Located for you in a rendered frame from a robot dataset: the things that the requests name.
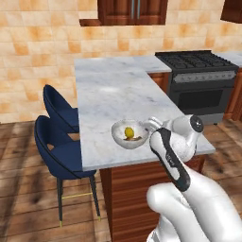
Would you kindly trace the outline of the white bowl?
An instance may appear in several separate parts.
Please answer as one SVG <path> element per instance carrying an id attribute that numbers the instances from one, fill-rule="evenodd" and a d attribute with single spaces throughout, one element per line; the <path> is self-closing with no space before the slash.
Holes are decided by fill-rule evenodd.
<path id="1" fill-rule="evenodd" d="M 125 128 L 131 127 L 134 131 L 134 137 L 141 136 L 142 139 L 138 141 L 125 141 Z M 148 131 L 145 129 L 141 121 L 124 119 L 112 125 L 112 138 L 121 147 L 125 149 L 135 149 L 143 145 L 148 138 Z"/>

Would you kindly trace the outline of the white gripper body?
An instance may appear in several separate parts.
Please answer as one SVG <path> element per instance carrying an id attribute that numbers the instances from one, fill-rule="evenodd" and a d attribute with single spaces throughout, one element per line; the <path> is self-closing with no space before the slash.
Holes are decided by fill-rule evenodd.
<path id="1" fill-rule="evenodd" d="M 163 126 L 163 123 L 156 117 L 151 116 L 148 120 L 144 122 L 144 127 L 147 131 L 153 132 L 160 129 Z"/>

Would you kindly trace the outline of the wooden counter base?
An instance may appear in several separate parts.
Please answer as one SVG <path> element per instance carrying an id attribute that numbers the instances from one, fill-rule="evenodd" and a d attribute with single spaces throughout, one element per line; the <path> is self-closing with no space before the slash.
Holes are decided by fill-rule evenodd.
<path id="1" fill-rule="evenodd" d="M 146 242 L 159 215 L 147 206 L 151 185 L 170 182 L 158 161 L 99 170 L 112 242 Z"/>

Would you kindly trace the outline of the dark wood corner wall cupboard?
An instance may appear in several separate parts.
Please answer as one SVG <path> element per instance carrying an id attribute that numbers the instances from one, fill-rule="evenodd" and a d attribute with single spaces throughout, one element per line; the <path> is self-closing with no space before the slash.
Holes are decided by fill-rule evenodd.
<path id="1" fill-rule="evenodd" d="M 242 0 L 225 0 L 220 19 L 242 24 Z"/>

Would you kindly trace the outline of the black and silver stove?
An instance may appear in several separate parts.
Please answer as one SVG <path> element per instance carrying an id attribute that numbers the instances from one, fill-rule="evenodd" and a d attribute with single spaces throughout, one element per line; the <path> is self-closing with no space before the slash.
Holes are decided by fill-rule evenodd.
<path id="1" fill-rule="evenodd" d="M 156 52 L 171 69 L 167 94 L 184 114 L 195 114 L 204 125 L 223 119 L 239 67 L 211 50 Z"/>

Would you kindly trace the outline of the navy blue bar stool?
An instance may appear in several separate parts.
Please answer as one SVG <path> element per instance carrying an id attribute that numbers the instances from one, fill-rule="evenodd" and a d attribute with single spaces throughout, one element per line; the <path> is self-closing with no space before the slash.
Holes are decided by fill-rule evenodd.
<path id="1" fill-rule="evenodd" d="M 96 193 L 95 170 L 82 168 L 80 141 L 74 141 L 49 117 L 40 115 L 35 121 L 34 138 L 37 149 L 50 174 L 57 179 L 59 221 L 62 226 L 63 182 L 89 178 L 95 201 L 97 217 L 100 217 Z"/>
<path id="2" fill-rule="evenodd" d="M 55 124 L 66 133 L 78 133 L 78 109 L 73 108 L 64 97 L 51 85 L 43 87 L 43 102 Z"/>

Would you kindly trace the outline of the wooden base cabinet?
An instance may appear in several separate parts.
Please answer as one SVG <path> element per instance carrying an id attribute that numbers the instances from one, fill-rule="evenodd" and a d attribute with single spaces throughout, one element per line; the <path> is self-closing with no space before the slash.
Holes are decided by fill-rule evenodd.
<path id="1" fill-rule="evenodd" d="M 242 68 L 238 69 L 234 87 L 223 118 L 242 122 Z"/>
<path id="2" fill-rule="evenodd" d="M 171 74 L 170 73 L 149 73 L 153 81 L 166 93 L 169 93 Z"/>

